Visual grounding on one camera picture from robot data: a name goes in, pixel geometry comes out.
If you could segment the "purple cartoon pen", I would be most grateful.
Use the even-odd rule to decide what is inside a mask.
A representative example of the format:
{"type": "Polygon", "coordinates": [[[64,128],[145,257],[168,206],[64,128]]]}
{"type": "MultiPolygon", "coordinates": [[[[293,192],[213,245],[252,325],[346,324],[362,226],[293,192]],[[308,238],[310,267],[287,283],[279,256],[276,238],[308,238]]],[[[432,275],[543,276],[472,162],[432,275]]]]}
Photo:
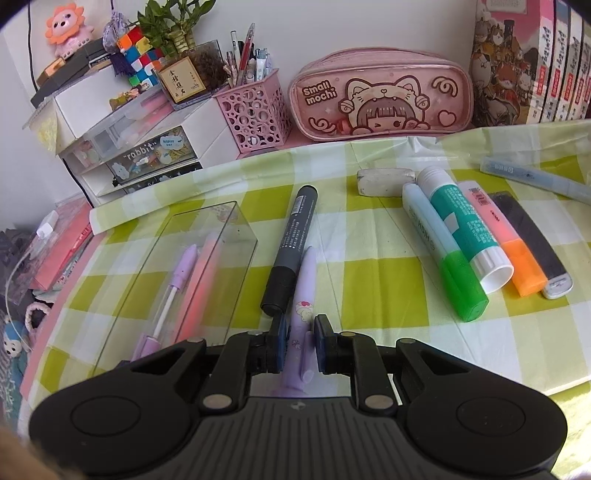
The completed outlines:
{"type": "Polygon", "coordinates": [[[290,335],[280,384],[273,396],[305,397],[305,387],[315,376],[315,291],[317,291],[317,250],[310,246],[304,252],[290,307],[290,335]]]}

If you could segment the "black grey marker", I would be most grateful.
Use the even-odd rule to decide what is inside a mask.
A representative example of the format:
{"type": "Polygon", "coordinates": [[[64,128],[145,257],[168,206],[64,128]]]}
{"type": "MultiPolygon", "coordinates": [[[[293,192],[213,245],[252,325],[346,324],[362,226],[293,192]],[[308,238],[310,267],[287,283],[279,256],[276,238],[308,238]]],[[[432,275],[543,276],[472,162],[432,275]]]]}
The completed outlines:
{"type": "Polygon", "coordinates": [[[274,317],[287,311],[288,302],[296,289],[297,275],[317,202],[318,190],[311,185],[302,186],[295,195],[260,302],[260,308],[267,316],[274,317]]]}

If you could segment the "clear plastic organizer box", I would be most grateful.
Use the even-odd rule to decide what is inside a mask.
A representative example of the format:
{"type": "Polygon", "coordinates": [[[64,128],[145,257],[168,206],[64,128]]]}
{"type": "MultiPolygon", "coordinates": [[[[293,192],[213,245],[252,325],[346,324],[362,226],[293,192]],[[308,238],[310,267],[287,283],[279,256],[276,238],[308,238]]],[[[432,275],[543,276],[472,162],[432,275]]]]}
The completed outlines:
{"type": "Polygon", "coordinates": [[[92,374],[194,337],[223,344],[256,244],[238,202],[171,214],[123,295],[92,374]]]}

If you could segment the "green cap highlighter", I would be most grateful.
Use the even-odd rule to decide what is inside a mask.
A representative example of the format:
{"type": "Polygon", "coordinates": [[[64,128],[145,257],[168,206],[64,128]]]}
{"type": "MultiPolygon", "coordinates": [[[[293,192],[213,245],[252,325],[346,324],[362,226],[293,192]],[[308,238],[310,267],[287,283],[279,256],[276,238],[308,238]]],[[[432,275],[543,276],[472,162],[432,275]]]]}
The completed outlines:
{"type": "Polygon", "coordinates": [[[404,185],[402,199],[407,215],[436,262],[454,311],[464,322],[478,319],[489,299],[456,240],[416,183],[404,185]]]}

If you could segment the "light blue pen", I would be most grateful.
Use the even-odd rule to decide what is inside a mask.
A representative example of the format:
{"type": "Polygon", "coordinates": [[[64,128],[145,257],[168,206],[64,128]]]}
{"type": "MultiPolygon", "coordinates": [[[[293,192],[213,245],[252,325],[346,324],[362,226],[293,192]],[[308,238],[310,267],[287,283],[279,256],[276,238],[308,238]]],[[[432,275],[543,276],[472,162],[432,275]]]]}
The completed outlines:
{"type": "Polygon", "coordinates": [[[480,163],[480,171],[562,195],[587,205],[591,202],[589,186],[544,170],[520,166],[505,160],[485,158],[480,163]]]}

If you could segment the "pink highlighter pen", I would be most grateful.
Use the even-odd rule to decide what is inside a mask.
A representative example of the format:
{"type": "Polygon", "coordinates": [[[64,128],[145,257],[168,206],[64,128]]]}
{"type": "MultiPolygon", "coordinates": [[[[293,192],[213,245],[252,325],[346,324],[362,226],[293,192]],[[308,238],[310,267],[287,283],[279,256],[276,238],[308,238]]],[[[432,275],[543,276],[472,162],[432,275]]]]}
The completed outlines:
{"type": "Polygon", "coordinates": [[[197,337],[209,300],[219,260],[218,235],[207,235],[195,262],[179,308],[176,342],[197,337]]]}

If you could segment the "teal white glue stick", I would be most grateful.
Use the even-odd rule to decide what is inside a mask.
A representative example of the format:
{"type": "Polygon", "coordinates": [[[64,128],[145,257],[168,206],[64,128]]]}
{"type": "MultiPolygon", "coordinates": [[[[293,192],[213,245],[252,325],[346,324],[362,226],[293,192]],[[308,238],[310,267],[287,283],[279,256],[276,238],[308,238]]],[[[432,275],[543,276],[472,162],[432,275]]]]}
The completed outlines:
{"type": "Polygon", "coordinates": [[[504,287],[514,266],[475,207],[442,168],[423,169],[417,183],[458,243],[486,294],[504,287]]]}

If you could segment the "white eraser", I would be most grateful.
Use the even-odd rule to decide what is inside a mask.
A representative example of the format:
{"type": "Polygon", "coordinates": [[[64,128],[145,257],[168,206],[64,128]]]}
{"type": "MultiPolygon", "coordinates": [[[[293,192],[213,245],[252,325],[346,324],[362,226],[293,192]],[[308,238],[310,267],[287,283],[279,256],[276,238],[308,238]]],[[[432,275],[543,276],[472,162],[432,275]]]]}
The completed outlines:
{"type": "Polygon", "coordinates": [[[362,169],[356,174],[356,186],[365,197],[401,197],[404,186],[415,179],[415,172],[408,168],[362,169]]]}

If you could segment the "red pink book stack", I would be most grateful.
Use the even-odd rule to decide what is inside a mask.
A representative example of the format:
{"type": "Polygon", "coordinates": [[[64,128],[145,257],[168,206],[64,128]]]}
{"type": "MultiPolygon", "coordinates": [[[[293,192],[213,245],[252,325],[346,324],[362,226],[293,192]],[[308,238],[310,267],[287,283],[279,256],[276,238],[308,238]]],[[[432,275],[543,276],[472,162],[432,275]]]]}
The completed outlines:
{"type": "Polygon", "coordinates": [[[24,282],[32,290],[52,289],[93,236],[89,221],[91,205],[83,196],[63,201],[53,210],[59,215],[54,232],[46,239],[35,235],[33,258],[25,261],[24,282]]]}

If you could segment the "white drawer organizer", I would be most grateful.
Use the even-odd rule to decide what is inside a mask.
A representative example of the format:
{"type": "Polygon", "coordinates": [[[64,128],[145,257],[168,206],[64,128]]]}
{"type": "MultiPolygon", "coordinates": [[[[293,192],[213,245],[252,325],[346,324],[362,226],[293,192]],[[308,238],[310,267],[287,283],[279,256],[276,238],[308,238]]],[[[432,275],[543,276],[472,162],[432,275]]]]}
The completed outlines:
{"type": "Polygon", "coordinates": [[[25,125],[91,205],[238,158],[215,100],[175,110],[160,87],[151,87],[113,110],[109,103],[124,87],[104,68],[46,98],[25,125]]]}

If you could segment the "pink cartoon pencil case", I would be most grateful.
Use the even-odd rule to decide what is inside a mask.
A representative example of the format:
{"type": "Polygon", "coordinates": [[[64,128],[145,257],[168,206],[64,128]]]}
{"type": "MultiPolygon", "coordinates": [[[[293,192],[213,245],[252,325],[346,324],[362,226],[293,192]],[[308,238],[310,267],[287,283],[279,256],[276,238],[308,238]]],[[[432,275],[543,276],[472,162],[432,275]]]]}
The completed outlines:
{"type": "Polygon", "coordinates": [[[390,47],[338,51],[311,62],[288,89],[297,128],[315,142],[464,130],[473,84],[457,63],[390,47]]]}

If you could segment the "lucky bamboo plant pot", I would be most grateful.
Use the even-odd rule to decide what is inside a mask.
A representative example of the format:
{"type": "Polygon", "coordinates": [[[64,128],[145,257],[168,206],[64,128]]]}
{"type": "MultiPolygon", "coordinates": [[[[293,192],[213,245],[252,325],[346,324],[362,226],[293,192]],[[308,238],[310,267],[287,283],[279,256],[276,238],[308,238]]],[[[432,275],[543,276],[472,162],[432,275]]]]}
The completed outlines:
{"type": "Polygon", "coordinates": [[[162,90],[177,109],[216,93],[228,84],[228,67],[215,40],[198,44],[193,29],[214,1],[149,1],[137,23],[165,63],[157,70],[162,90]]]}

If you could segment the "colourful rubik cube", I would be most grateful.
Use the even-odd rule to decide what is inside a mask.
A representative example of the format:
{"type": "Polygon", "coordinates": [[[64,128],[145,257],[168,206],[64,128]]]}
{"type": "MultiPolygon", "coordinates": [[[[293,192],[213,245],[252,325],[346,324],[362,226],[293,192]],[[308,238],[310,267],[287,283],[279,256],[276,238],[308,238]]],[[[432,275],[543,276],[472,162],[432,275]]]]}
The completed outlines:
{"type": "Polygon", "coordinates": [[[122,35],[117,46],[131,68],[128,80],[132,87],[151,88],[158,84],[157,71],[165,64],[165,56],[150,44],[139,26],[122,35]]]}

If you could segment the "black box under lion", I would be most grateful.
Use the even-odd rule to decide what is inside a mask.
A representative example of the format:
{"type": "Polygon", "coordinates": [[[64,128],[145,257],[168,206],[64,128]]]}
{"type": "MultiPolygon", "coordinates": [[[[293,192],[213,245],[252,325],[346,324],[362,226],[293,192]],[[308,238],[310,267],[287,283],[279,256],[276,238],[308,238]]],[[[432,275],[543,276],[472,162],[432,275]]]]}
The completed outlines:
{"type": "Polygon", "coordinates": [[[67,60],[57,58],[47,66],[37,79],[38,90],[30,99],[34,108],[54,92],[78,80],[90,71],[108,66],[110,57],[100,39],[83,45],[67,60]]]}

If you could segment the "orange lion figurine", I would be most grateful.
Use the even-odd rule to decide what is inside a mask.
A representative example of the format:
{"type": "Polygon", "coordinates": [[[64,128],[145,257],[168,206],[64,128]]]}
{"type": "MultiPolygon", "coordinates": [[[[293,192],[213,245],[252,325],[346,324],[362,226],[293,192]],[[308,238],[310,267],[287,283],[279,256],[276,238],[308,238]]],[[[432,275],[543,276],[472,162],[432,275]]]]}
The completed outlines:
{"type": "Polygon", "coordinates": [[[45,38],[54,47],[54,55],[68,60],[93,40],[92,26],[85,24],[84,8],[75,2],[57,6],[46,21],[45,38]]]}

